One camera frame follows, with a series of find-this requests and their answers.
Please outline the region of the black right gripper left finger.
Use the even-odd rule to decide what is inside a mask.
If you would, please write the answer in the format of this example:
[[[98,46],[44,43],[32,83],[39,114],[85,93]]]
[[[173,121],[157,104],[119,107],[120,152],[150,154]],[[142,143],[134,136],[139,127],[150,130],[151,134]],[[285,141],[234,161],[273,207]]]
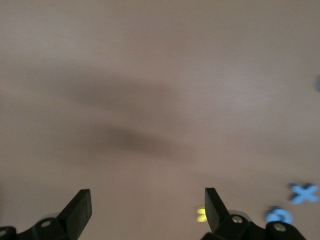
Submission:
[[[57,217],[40,220],[17,240],[78,240],[91,216],[91,191],[81,189]]]

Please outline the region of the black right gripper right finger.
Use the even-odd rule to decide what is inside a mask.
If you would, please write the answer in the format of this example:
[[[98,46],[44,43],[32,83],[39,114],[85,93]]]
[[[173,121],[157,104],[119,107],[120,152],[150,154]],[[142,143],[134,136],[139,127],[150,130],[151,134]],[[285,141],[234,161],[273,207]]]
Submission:
[[[205,215],[210,232],[202,240],[265,240],[265,230],[238,213],[230,213],[215,188],[206,188]]]

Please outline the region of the blue letter C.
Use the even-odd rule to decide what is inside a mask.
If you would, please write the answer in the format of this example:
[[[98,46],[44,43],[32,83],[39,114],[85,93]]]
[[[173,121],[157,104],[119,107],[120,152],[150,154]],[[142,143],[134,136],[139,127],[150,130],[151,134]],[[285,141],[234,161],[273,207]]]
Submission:
[[[293,223],[293,215],[281,206],[273,206],[265,214],[265,222],[283,222],[286,224]]]

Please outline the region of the blue letter X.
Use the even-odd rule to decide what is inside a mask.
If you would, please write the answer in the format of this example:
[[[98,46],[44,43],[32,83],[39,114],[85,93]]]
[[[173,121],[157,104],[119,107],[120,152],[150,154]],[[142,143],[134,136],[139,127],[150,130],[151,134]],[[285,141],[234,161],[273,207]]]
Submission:
[[[319,187],[312,183],[307,183],[304,186],[292,183],[290,185],[290,190],[292,191],[290,202],[295,205],[300,205],[305,201],[316,203],[320,199],[317,196]]]

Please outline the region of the yellow letter Y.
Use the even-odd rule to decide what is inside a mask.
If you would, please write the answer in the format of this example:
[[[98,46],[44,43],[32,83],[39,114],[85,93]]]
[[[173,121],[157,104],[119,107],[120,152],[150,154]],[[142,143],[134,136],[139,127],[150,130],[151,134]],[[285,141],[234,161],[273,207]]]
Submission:
[[[198,223],[205,223],[207,221],[205,206],[198,206],[196,210],[196,221]]]

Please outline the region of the brown table cover sheet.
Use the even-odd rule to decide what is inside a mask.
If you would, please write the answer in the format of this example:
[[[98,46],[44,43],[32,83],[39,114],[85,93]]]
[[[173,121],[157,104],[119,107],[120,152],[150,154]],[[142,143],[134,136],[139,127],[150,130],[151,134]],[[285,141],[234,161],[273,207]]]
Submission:
[[[90,189],[79,240],[200,240],[205,188],[320,240],[320,0],[0,0],[0,226]]]

